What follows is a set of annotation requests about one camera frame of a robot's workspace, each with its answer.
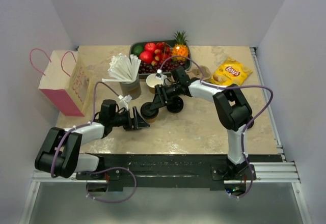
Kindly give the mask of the brown paper coffee cup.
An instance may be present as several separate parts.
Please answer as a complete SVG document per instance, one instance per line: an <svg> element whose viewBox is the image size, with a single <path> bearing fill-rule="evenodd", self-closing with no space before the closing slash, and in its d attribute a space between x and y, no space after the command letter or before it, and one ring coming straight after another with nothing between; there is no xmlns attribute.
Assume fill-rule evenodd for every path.
<svg viewBox="0 0 326 224"><path fill-rule="evenodd" d="M157 117L155 117L155 118L150 118L150 119L145 119L145 120L146 120L146 122L148 122L148 123L153 123L153 122L156 121L156 119L157 119Z"/></svg>

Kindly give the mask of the black coffee cup lid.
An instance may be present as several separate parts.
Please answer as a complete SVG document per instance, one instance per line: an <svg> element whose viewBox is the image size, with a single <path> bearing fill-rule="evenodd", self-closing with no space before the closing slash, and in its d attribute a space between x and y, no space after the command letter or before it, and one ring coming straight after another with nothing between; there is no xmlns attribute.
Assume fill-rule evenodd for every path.
<svg viewBox="0 0 326 224"><path fill-rule="evenodd" d="M146 102L141 106L141 116L146 120L155 119L159 109L151 109L152 102Z"/></svg>

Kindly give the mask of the brown pulp cup carrier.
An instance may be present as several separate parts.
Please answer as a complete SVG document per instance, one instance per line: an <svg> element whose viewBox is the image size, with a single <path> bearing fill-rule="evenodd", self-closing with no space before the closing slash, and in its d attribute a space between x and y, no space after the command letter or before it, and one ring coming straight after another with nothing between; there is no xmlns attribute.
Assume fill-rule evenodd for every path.
<svg viewBox="0 0 326 224"><path fill-rule="evenodd" d="M193 68L190 71L187 72L188 76L190 78L199 78L201 79L203 77L203 80L207 81L211 78L211 72L208 67L206 66L200 66L200 68Z"/></svg>

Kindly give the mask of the pink white paper bag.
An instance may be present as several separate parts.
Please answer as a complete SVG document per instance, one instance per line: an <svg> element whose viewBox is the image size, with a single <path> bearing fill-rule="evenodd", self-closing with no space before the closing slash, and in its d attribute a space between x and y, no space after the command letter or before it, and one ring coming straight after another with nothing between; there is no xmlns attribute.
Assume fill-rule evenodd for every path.
<svg viewBox="0 0 326 224"><path fill-rule="evenodd" d="M33 51L45 53L40 48L30 51L31 66L42 74L38 89L65 116L84 117L94 90L94 83L77 51L54 50L44 71L32 61Z"/></svg>

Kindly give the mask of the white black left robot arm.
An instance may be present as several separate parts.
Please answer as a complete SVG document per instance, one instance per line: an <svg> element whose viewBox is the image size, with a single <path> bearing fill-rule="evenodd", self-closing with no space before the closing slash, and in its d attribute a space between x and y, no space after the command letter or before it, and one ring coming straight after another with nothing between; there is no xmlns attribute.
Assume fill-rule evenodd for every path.
<svg viewBox="0 0 326 224"><path fill-rule="evenodd" d="M149 127L135 106L132 110L119 111L118 104L111 99L103 100L96 115L98 118L94 121L70 129L51 128L36 156L35 169L50 173L54 178L88 172L93 179L101 179L105 175L105 166L99 163L97 156L80 154L81 145L108 136L114 127L126 131Z"/></svg>

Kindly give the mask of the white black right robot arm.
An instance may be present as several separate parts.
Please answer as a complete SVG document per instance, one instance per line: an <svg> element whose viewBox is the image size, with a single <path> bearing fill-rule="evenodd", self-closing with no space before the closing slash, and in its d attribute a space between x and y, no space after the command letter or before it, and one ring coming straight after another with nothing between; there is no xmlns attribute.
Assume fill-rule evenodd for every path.
<svg viewBox="0 0 326 224"><path fill-rule="evenodd" d="M172 84L156 85L153 101L142 105L141 115L147 120L155 119L162 107L171 113L179 113L184 107L181 95L212 102L228 135L226 166L220 173L224 179L239 179L249 164L246 129L251 126L250 120L253 118L244 94L237 85L217 88L198 78L190 78L183 68L176 68L171 74L174 79Z"/></svg>

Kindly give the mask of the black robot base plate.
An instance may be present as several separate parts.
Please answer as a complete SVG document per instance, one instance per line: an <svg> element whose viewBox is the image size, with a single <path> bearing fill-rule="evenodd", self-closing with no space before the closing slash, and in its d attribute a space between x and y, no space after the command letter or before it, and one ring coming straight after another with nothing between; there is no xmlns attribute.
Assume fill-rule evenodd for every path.
<svg viewBox="0 0 326 224"><path fill-rule="evenodd" d="M225 189L226 180L220 173L225 169L227 156L223 154L98 154L96 174L81 173L77 180L104 180L108 169L109 191L124 187L152 188L208 188Z"/></svg>

